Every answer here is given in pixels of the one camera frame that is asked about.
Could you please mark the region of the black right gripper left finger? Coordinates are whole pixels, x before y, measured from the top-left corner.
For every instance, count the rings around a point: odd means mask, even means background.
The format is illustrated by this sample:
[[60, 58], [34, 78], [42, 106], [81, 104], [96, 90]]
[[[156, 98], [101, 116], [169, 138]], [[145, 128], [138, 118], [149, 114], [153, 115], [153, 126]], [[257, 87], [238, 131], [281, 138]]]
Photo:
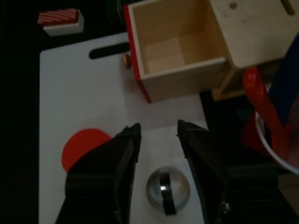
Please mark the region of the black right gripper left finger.
[[124, 129], [69, 168], [54, 224], [129, 224], [141, 126]]

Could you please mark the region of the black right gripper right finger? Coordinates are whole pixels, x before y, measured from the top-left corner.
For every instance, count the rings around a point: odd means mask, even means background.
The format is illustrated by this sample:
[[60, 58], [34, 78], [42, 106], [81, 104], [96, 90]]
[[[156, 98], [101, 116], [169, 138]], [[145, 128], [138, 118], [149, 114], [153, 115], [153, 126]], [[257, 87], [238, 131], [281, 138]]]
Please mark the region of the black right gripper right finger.
[[184, 120], [177, 122], [177, 137], [204, 224], [299, 224], [265, 156]]

